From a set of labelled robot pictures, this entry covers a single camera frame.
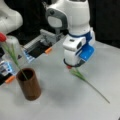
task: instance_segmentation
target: background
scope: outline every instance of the background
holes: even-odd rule
[[[21,13],[23,26],[10,33],[22,45],[37,35],[40,29],[54,32],[45,19],[43,0],[5,0],[7,5]],[[44,0],[51,4],[56,0]],[[90,5],[90,24],[94,28],[96,40],[120,48],[120,0],[88,0]]]

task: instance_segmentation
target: white table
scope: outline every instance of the white table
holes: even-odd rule
[[[118,120],[120,117],[120,50],[96,43],[92,58],[80,67],[87,80],[111,102],[108,104],[63,64],[62,42],[30,67],[36,70],[42,94],[25,100],[17,81],[0,86],[0,120]]]

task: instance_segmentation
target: brown cup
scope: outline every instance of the brown cup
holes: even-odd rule
[[[22,71],[19,71],[17,73],[16,78],[27,100],[36,100],[41,95],[41,89],[35,71],[33,69],[22,69]]]

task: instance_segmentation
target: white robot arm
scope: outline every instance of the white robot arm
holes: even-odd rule
[[[0,32],[8,34],[23,24],[22,16],[0,0]]]
[[[69,34],[63,43],[64,62],[79,67],[92,53],[95,43],[94,31],[89,25],[88,0],[58,0],[48,7],[46,18],[55,29],[68,29]]]

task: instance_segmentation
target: red flower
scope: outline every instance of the red flower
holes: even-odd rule
[[[72,69],[72,67],[71,67],[71,66],[67,66],[67,68],[68,68],[68,69]]]
[[[6,36],[3,33],[0,33],[0,42],[5,42],[6,39]]]

